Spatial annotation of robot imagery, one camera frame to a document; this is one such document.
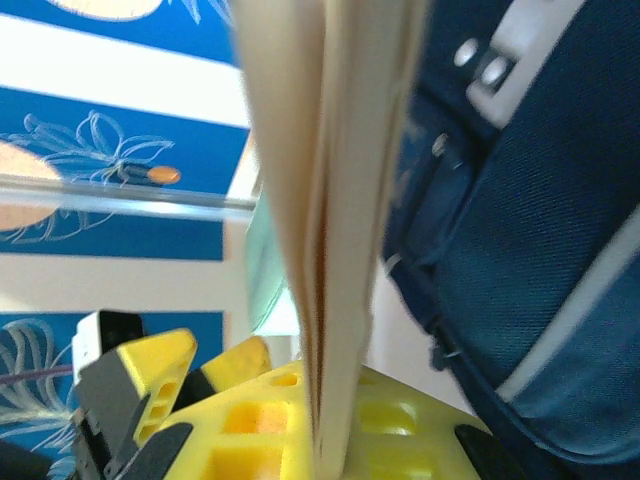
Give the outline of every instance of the navy blue backpack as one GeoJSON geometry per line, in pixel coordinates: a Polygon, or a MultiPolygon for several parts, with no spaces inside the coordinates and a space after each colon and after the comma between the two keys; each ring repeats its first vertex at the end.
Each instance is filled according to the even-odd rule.
{"type": "Polygon", "coordinates": [[[434,3],[387,269],[526,478],[640,479],[640,1],[434,3]]]}

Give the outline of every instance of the gray plastic buckle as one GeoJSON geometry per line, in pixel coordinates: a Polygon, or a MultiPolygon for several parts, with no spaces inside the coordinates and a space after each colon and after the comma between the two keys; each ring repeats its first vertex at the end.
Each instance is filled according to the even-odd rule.
{"type": "Polygon", "coordinates": [[[514,0],[511,4],[490,47],[504,56],[504,63],[513,62],[513,68],[497,90],[488,83],[490,74],[478,75],[467,89],[471,103],[494,126],[504,128],[509,123],[584,3],[585,0],[514,0]]]}

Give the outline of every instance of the glass shelf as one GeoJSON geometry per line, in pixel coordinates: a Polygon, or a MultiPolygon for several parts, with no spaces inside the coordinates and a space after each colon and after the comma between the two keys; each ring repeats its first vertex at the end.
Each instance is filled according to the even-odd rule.
{"type": "Polygon", "coordinates": [[[25,205],[85,212],[117,213],[187,220],[248,222],[253,200],[223,195],[102,186],[0,175],[0,205],[25,205]]]}

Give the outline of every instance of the backpack buckle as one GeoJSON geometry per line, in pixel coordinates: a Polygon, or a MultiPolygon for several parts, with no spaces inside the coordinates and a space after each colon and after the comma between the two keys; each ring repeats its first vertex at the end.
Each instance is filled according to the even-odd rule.
{"type": "Polygon", "coordinates": [[[514,0],[491,38],[467,98],[504,128],[586,0],[514,0]]]}

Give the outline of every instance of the white stripe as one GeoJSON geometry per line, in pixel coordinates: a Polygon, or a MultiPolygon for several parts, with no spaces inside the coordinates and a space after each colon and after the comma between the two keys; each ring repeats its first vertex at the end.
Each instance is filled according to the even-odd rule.
{"type": "Polygon", "coordinates": [[[235,127],[249,125],[242,73],[221,62],[7,15],[0,15],[0,45],[0,86],[235,127]]]}
{"type": "Polygon", "coordinates": [[[224,262],[2,254],[0,312],[223,311],[248,324],[246,228],[225,225],[224,262]]]}
{"type": "Polygon", "coordinates": [[[640,205],[598,254],[533,348],[498,388],[498,395],[505,402],[515,399],[544,370],[639,254],[640,205]]]}

